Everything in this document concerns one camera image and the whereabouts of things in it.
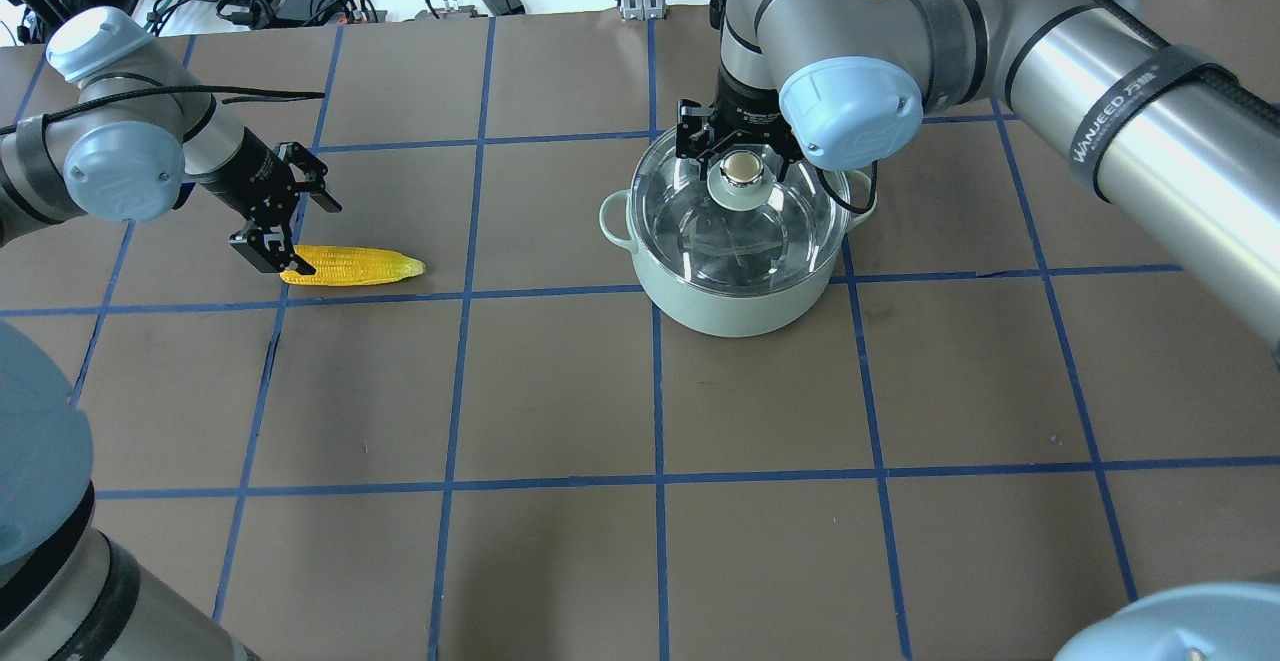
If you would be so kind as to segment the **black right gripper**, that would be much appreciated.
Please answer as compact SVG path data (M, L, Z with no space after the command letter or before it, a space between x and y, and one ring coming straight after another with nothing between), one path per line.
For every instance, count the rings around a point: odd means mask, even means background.
M717 72L710 105L680 99L675 133L677 158L695 161L703 172L739 146L763 145L788 163L803 159L780 109L778 91L748 85L726 69Z

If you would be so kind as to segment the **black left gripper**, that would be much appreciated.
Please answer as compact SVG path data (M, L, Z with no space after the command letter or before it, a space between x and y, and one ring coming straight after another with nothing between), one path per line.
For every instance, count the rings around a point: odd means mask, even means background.
M207 191L244 219L229 246L261 273L314 275L316 268L294 249L289 222L303 196L325 213L343 210L326 190L326 174L302 143L270 149L246 131L230 159L207 174Z

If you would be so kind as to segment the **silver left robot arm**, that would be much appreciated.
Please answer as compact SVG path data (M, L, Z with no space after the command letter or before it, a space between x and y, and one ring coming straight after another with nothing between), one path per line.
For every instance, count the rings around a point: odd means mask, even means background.
M4 243L79 216L150 222L197 184L243 219L229 243L253 268L315 273L292 222L303 197L340 210L326 165L302 143L266 145L232 111L310 92L202 85L116 8L70 18L45 58L78 100L3 129Z

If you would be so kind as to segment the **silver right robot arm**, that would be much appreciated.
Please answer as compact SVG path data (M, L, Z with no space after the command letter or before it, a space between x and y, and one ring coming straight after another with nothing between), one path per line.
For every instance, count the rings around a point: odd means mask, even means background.
M707 167L763 143L845 172L991 99L1276 348L1277 109L1134 3L716 0L716 101L681 102L676 150Z

